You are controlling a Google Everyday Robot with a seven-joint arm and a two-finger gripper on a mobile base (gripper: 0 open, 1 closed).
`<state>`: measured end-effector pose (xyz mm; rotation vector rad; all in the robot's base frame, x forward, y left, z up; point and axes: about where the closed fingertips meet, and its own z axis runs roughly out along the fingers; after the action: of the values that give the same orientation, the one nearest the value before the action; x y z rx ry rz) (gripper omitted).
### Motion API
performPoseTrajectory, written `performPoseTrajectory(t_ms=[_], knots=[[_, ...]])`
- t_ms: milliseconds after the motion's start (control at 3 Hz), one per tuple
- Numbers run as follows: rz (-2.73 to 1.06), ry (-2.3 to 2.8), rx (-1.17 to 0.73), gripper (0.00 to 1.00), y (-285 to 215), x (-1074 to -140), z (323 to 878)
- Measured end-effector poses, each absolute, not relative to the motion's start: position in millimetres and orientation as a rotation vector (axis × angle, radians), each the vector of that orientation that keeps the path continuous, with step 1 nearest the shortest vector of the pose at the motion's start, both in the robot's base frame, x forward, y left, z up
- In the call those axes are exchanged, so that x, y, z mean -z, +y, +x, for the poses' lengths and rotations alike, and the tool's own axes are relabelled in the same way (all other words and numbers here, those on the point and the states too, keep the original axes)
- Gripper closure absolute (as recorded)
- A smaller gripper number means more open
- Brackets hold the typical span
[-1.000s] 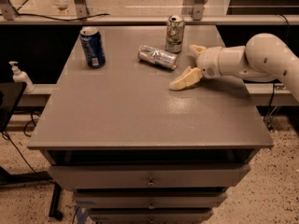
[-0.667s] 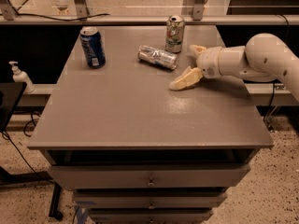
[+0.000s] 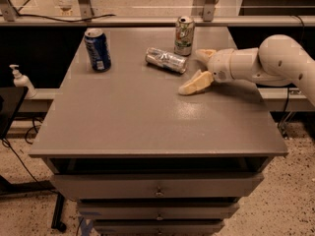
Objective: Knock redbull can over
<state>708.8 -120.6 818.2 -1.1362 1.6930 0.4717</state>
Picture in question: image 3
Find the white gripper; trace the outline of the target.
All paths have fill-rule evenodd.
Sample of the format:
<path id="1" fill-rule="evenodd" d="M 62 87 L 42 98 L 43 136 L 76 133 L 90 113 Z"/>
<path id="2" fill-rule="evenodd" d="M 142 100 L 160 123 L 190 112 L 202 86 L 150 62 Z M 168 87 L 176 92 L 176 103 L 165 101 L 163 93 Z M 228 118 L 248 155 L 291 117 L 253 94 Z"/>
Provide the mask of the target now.
<path id="1" fill-rule="evenodd" d="M 203 64 L 207 64 L 208 70 L 198 70 L 193 77 L 179 87 L 181 95 L 191 95 L 211 85 L 229 83 L 233 80 L 253 81 L 253 78 L 261 70 L 258 48 L 248 49 L 224 49 L 216 52 L 214 49 L 197 49 L 196 58 Z"/>

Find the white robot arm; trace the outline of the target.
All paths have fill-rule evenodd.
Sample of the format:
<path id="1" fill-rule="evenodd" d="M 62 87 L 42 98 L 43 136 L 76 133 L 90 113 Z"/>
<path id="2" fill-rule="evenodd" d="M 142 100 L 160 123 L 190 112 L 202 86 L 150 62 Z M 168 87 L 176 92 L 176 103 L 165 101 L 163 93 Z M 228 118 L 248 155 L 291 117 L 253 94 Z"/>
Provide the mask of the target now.
<path id="1" fill-rule="evenodd" d="M 248 49 L 198 49 L 196 58 L 207 70 L 198 70 L 178 93 L 189 95 L 207 88 L 212 82 L 245 80 L 263 86 L 294 84 L 315 105 L 315 61 L 293 38 L 276 34 L 259 47 Z"/>

